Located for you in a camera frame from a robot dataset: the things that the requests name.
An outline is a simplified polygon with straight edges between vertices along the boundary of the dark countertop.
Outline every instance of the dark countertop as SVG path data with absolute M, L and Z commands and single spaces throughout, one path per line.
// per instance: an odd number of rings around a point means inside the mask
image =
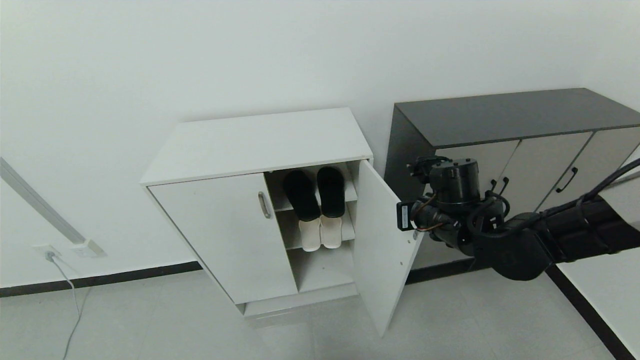
M 640 126 L 640 113 L 586 88 L 399 102 L 435 148 Z

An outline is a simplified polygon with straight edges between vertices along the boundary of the cabinet handle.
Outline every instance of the cabinet handle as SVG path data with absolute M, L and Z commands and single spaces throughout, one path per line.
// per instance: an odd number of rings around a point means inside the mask
M 267 208 L 267 203 L 266 201 L 264 201 L 263 192 L 258 193 L 258 200 L 260 201 L 260 207 L 262 208 L 262 213 L 264 214 L 264 217 L 271 218 L 271 212 L 269 212 L 269 208 Z
M 571 183 L 571 181 L 573 180 L 575 175 L 578 174 L 578 168 L 577 167 L 572 167 L 571 171 L 573 172 L 573 175 L 571 175 L 571 179 L 569 179 L 569 181 L 567 181 L 566 184 L 562 188 L 556 188 L 556 192 L 557 193 L 563 192 L 564 189 L 566 189 L 566 187 L 569 186 L 569 184 Z
M 503 177 L 502 182 L 504 183 L 504 186 L 502 187 L 502 190 L 500 190 L 500 193 L 498 195 L 502 195 L 502 193 L 504 192 L 504 189 L 507 188 L 507 185 L 509 184 L 509 178 L 506 176 Z

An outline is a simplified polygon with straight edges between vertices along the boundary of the black baseboard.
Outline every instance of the black baseboard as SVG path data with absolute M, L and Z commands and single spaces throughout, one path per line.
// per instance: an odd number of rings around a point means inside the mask
M 415 284 L 416 282 L 464 274 L 465 272 L 482 270 L 488 267 L 488 265 L 479 264 L 475 259 L 452 261 L 450 263 L 429 266 L 427 268 L 413 269 L 409 272 L 409 276 L 407 276 L 404 284 Z
M 636 360 L 636 358 L 629 352 L 626 346 L 620 341 L 618 336 L 607 325 L 607 323 L 600 317 L 598 312 L 591 306 L 591 304 L 585 299 L 585 297 L 578 291 L 573 283 L 558 269 L 557 266 L 552 265 L 547 269 L 547 275 L 553 280 L 556 286 L 560 289 L 565 297 L 571 302 L 573 307 L 580 313 L 589 326 L 593 329 L 593 332 L 598 335 L 604 346 L 609 349 L 609 352 L 616 360 Z
M 465 272 L 482 270 L 488 268 L 486 264 L 479 264 L 474 259 L 464 259 L 453 261 L 451 263 L 430 266 L 427 268 L 414 269 L 409 272 L 409 276 L 405 284 L 415 284 L 417 282 L 439 279 L 447 276 L 464 274 Z M 118 274 L 83 277 L 74 279 L 76 288 L 85 288 L 88 286 L 113 284 L 116 282 L 124 282 L 131 280 L 146 279 L 149 277 L 157 277 L 163 275 L 179 274 L 182 272 L 190 272 L 201 270 L 202 267 L 197 261 L 189 263 L 160 266 L 157 268 L 149 268 L 143 270 L 135 270 L 129 272 L 121 272 Z M 576 310 L 587 321 L 589 326 L 598 335 L 602 343 L 609 349 L 609 352 L 616 360 L 636 360 L 629 350 L 624 346 L 622 341 L 604 322 L 597 311 L 589 304 L 587 299 L 582 296 L 578 289 L 567 279 L 566 276 L 555 265 L 547 269 L 547 275 L 553 280 L 556 286 L 563 292 L 565 297 L 572 303 Z M 48 291 L 57 291 L 69 289 L 66 281 L 45 282 L 42 284 L 30 284 L 23 286 L 14 286 L 11 288 L 0 288 L 0 297 L 11 297 L 16 295 L 28 295 L 34 293 L 44 293 Z
M 124 282 L 131 280 L 146 279 L 149 277 L 157 277 L 163 275 L 179 274 L 194 270 L 201 270 L 202 267 L 197 261 L 182 263 L 176 265 L 159 266 L 157 268 L 134 270 L 128 272 L 120 272 L 117 274 L 82 277 L 73 279 L 76 288 L 86 288 L 89 286 L 114 284 L 116 282 Z M 58 291 L 69 289 L 66 281 L 43 282 L 41 284 L 30 284 L 22 286 L 12 286 L 10 288 L 0 288 L 0 297 L 9 297 L 16 295 L 28 295 L 35 293 L 46 293 L 48 291 Z

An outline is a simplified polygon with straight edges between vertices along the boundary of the floor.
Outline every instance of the floor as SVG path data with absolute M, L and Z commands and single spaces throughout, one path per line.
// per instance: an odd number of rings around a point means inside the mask
M 202 272 L 83 288 L 67 359 L 612 360 L 553 282 L 492 270 L 406 286 L 380 339 L 359 297 L 243 320 Z M 69 291 L 1 299 L 3 359 L 61 359 Z

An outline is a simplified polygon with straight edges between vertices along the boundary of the black robotic arm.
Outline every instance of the black robotic arm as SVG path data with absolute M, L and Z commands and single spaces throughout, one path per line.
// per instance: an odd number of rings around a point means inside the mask
M 431 239 L 474 256 L 513 280 L 531 280 L 554 263 L 640 247 L 640 231 L 627 224 L 598 193 L 632 168 L 621 167 L 580 198 L 541 213 L 505 221 L 509 202 L 487 191 L 481 197 L 472 158 L 418 158 L 412 176 L 433 193 L 397 205 L 398 228 L 429 232 Z

